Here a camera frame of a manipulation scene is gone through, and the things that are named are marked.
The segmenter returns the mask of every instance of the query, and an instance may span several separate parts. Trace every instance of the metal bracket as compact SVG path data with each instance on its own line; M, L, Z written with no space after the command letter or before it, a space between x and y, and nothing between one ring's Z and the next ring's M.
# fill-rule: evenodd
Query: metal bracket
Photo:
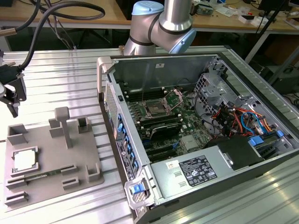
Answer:
M103 56L97 60L97 89L98 93L102 92L102 76L113 69L114 62L111 57Z

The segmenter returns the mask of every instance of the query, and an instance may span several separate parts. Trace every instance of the circuit board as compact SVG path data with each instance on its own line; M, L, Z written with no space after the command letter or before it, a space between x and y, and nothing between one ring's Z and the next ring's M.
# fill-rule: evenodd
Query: circuit board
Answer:
M181 129L177 134L161 140L153 140L148 136L144 136L144 134L140 134L144 148L152 162L198 151L203 149L212 139L201 119L196 115L191 99L184 94L181 94L181 99L182 102L176 94L169 94L165 98L127 102L138 131L143 129L143 127L138 126L138 123L142 120L148 121L157 117L177 116L179 114Z

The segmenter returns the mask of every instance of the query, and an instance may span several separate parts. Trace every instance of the blue cable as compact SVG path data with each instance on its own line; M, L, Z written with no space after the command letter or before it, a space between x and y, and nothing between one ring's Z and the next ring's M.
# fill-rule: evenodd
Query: blue cable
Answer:
M253 115L253 116L256 118L256 120L258 121L258 125L261 127L261 129L263 130L263 132L266 132L266 133L267 133L267 130L262 126L262 124L261 124L259 118L258 118L254 113L252 113L252 112L245 112L245 113L243 113L242 116L241 116L241 123L242 123L242 126L243 126L245 129L247 129L248 131L250 131L252 134L255 134L254 131L252 131L249 127L246 127L245 124L244 124L243 116L244 116L244 114L246 114L246 113L249 113L249 114Z

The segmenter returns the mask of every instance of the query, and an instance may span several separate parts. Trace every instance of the wooden desk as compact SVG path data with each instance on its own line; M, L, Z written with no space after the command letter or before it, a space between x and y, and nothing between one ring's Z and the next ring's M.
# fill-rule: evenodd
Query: wooden desk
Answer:
M119 6L115 0L81 0L89 2L95 5L99 5L104 8L106 15L98 20L93 21L75 21L60 18L66 28L110 28L110 29L130 29L130 21L126 20ZM227 0L228 4L236 6L237 8L249 7L253 15L258 15L259 10L254 8L249 4L245 4L243 1L239 1L233 4L237 0ZM24 21L30 17L33 6L26 5L18 0L14 0L12 7L0 7L0 27L4 26L19 26ZM93 15L98 12L82 7L69 7L59 10L64 14L71 14L77 16ZM35 21L30 25L36 27L37 22L41 18L41 13L39 13ZM264 33L261 40L253 48L249 57L246 61L250 61L257 50L260 48L262 43L267 39L269 34L299 34L299 30L289 26L284 22L285 17L277 17L277 21L270 25L268 30ZM238 20L237 16L227 17L216 11L214 11L212 16L194 15L193 25L197 31L207 31L207 32L235 32L235 33L255 33L256 27L250 24L244 24Z

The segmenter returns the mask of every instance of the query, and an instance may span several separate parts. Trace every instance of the workbench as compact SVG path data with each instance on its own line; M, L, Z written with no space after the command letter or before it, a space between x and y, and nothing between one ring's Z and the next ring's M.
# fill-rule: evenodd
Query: workbench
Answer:
M242 69L244 61L224 46L191 47L187 52L222 52ZM105 182L27 207L4 212L0 203L0 223L122 223L132 224L118 168L97 99L96 61L100 56L118 55L118 49L37 51L24 71L27 100L19 107L19 116L12 118L5 104L0 104L0 164L4 163L7 126L23 123L26 128L48 125L56 107L67 106L71 119L87 116L92 122ZM27 52L5 52L0 65L15 61L21 64ZM259 84L252 70L242 71L251 82L293 123L299 127L299 114L290 109L283 97ZM0 189L4 187L0 166ZM213 223L295 223L299 220L299 156L281 164L261 177L190 205L155 224Z
M74 21L69 19L60 18L63 26L66 28L104 28L104 29L130 29L131 21L126 20L121 9L117 5L115 0L84 0L95 5L99 5L104 8L106 15L97 20L93 21ZM239 7L249 7L253 15L258 15L260 10L257 10L250 4L245 4L242 0L227 0L227 4L231 4L236 8ZM15 0L12 7L0 7L0 28L1 27L16 27L21 25L26 21L33 11L33 6L26 5L18 0ZM92 9L79 8L79 7L69 7L59 10L64 14L76 15L76 16L86 16L95 15ZM36 19L30 25L36 27L39 19L41 18L41 13L37 14ZM289 35L299 35L299 30L291 27L284 22L285 17L277 17L277 21L271 24L268 30L262 35L260 40L256 43L255 47L249 53L246 62L249 62L259 48L262 46L264 41L270 34L289 34ZM193 25L197 31L205 32L225 32L225 33L255 33L257 27L251 24L244 24L238 20L237 16L227 17L216 11L213 12L212 16L204 15L194 15ZM0 49L2 51L10 51L9 43L4 37L0 37Z

